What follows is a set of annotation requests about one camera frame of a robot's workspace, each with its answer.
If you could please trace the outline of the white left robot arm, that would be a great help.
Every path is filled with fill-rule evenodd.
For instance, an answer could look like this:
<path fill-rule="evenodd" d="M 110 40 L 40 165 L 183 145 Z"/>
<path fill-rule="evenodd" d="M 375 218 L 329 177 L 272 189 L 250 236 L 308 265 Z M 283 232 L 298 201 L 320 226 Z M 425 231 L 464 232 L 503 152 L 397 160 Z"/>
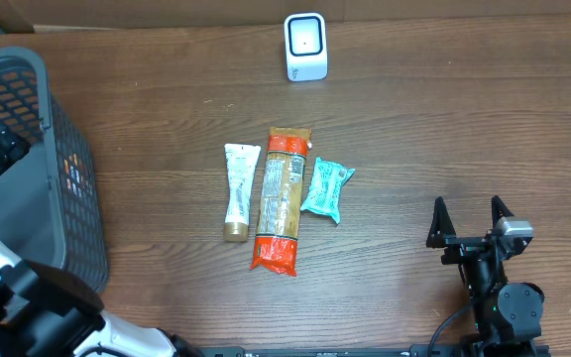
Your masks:
<path fill-rule="evenodd" d="M 177 335 L 104 309 L 78 276 L 25 260 L 0 240 L 0 356 L 198 356 Z"/>

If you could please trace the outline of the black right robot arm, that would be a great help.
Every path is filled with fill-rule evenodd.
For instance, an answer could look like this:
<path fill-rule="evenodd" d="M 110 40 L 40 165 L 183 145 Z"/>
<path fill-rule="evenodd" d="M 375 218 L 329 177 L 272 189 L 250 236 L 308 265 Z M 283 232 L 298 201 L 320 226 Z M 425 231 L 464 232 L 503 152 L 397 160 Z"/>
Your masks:
<path fill-rule="evenodd" d="M 471 311 L 477 333 L 452 348 L 455 356 L 541 356 L 549 353 L 534 339 L 542 334 L 540 320 L 545 300 L 532 283 L 511 283 L 504 262 L 518 256 L 533 239 L 533 227 L 517 218 L 498 196 L 491 200 L 492 228 L 483 236 L 459 237 L 442 197 L 434 201 L 433 218 L 425 245 L 441 249 L 441 263 L 458 267 L 470 301 L 452 313 L 433 333 L 427 354 L 436 350 L 441 332 Z"/>

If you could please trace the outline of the teal snack packet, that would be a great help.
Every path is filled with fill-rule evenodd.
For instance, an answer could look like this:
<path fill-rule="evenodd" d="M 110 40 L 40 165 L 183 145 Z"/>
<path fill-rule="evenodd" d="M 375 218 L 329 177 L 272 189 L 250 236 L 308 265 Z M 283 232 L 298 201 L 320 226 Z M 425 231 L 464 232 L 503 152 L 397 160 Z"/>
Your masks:
<path fill-rule="evenodd" d="M 341 221 L 339 202 L 343 185 L 353 176 L 355 169 L 317 157 L 301 211 L 330 217 L 336 224 Z"/>

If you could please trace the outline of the orange pasta packet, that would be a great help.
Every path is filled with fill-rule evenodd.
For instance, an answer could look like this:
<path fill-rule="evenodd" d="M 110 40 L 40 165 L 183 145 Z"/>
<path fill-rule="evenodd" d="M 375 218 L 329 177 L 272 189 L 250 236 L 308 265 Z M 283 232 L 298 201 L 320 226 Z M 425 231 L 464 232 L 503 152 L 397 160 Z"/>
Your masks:
<path fill-rule="evenodd" d="M 294 277 L 298 228 L 311 131 L 273 127 L 260 198 L 251 269 Z"/>

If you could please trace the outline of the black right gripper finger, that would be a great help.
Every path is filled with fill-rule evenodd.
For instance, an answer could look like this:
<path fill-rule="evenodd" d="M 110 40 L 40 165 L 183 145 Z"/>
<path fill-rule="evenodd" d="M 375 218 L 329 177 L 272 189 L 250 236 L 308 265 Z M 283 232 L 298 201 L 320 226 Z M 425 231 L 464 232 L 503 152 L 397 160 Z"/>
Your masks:
<path fill-rule="evenodd" d="M 434 202 L 433 218 L 426 238 L 428 248 L 445 248 L 448 239 L 457 237 L 447 206 L 442 196 Z"/>
<path fill-rule="evenodd" d="M 508 218 L 514 214 L 507 208 L 498 195 L 491 199 L 492 221 L 494 232 L 505 233 L 507 231 Z"/>

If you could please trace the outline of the white tube gold cap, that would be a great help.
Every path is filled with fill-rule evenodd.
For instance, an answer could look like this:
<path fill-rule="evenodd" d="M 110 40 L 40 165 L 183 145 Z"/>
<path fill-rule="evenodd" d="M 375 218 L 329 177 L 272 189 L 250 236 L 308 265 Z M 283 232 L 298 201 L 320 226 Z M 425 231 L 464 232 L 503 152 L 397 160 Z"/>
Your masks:
<path fill-rule="evenodd" d="M 246 242 L 250 226 L 252 186 L 261 147 L 226 144 L 224 151 L 229 201 L 223 226 L 223 238 L 228 242 Z"/>

